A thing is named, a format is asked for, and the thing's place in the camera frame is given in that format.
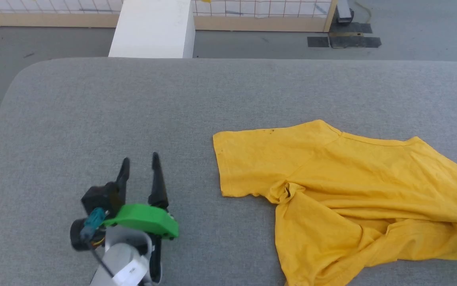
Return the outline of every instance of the gray floor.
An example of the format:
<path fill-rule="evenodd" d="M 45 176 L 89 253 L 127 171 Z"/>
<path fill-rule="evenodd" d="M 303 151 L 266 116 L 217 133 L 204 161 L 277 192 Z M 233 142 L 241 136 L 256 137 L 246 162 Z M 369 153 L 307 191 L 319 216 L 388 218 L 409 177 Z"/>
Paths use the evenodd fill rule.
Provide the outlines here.
<path fill-rule="evenodd" d="M 350 1 L 354 21 L 367 13 Z M 371 9 L 378 49 L 308 48 L 308 33 L 198 31 L 199 58 L 311 58 L 341 60 L 456 60 L 457 1 L 360 0 Z M 107 56 L 114 29 L 0 27 L 0 103 L 23 68 L 51 58 Z"/>

